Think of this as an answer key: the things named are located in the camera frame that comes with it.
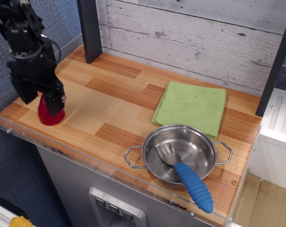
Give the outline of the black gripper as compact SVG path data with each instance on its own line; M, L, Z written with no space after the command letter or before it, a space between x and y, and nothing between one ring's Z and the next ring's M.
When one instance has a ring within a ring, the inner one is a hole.
M13 57L7 63L11 70L11 82L25 104L32 102L38 91L44 92L46 107L51 116L56 116L65 107L66 96L63 84L54 70L57 66L51 44L39 44L28 52L9 51Z

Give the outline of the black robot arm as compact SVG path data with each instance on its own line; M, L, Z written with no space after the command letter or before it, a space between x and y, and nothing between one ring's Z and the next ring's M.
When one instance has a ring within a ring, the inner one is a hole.
M28 0L0 0L0 34L9 44L13 61L7 62L12 84L25 104L44 95L51 117L64 109L63 83L57 78L53 45L43 35L42 19Z

